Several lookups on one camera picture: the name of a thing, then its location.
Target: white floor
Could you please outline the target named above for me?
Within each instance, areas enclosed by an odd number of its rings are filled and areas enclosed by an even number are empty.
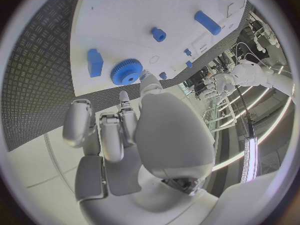
[[[177,85],[166,90],[185,102],[199,118],[207,109],[204,98],[199,101],[193,93],[187,97]],[[139,100],[132,100],[131,105],[140,116]],[[117,107],[114,106],[97,112],[96,115],[99,117],[102,112],[117,111]],[[62,225],[85,225],[87,222],[74,196],[77,165],[84,154],[81,148],[70,148],[64,144],[62,130],[63,128],[59,127],[47,133],[48,148],[43,135],[9,152],[8,156],[21,184],[27,188],[28,194],[42,212],[52,216]],[[57,172],[53,159],[62,175]]]

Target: gray textured surface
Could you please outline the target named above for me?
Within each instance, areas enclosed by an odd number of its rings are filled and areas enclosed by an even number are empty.
[[[10,151],[63,125],[70,102],[75,99],[70,69],[70,31],[77,0],[49,0],[24,28],[7,65],[2,90],[2,123]],[[164,88],[188,79],[234,44],[249,16],[247,5],[235,31],[212,47]],[[121,90],[130,99],[139,97],[139,84],[93,92],[89,99],[95,111],[119,103]]]

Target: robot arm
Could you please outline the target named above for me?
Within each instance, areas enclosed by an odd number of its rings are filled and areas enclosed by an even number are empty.
[[[284,94],[293,96],[293,80],[282,74],[276,74],[268,68],[261,68],[258,64],[240,60],[240,64],[230,73],[218,73],[204,81],[206,90],[203,92],[206,99],[217,97],[220,104],[227,96],[231,95],[236,85],[242,87],[262,85],[266,88],[276,88]]]

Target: diamond plate surface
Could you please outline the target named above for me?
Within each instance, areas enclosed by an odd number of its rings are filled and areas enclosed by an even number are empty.
[[[35,14],[19,37],[2,89],[2,123],[9,151],[63,125],[69,104],[75,99],[70,66],[70,33],[77,0],[49,0]],[[233,45],[246,18],[249,4],[237,30],[224,38],[174,79],[162,81],[164,88],[188,79]],[[119,103],[119,93],[139,97],[139,84],[93,92],[89,99],[101,111]]]

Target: blue object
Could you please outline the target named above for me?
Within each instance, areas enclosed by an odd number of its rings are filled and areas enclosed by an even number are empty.
[[[157,27],[152,28],[151,33],[153,34],[153,38],[159,43],[165,40],[167,34]]]
[[[222,30],[222,28],[214,20],[212,20],[202,11],[197,11],[194,18],[197,22],[202,24],[208,31],[210,31],[212,35],[218,35]]]
[[[87,52],[87,69],[91,78],[99,77],[102,73],[103,59],[97,49],[90,49]]]
[[[192,56],[192,52],[188,48],[186,50],[184,50],[184,52],[187,56],[190,56],[190,57]]]
[[[159,74],[159,77],[163,80],[167,79],[167,74],[163,71],[161,74]]]
[[[190,61],[187,61],[185,64],[190,69],[193,67],[193,64]]]
[[[139,60],[126,59],[117,64],[110,73],[110,78],[115,85],[125,86],[133,84],[143,70]]]

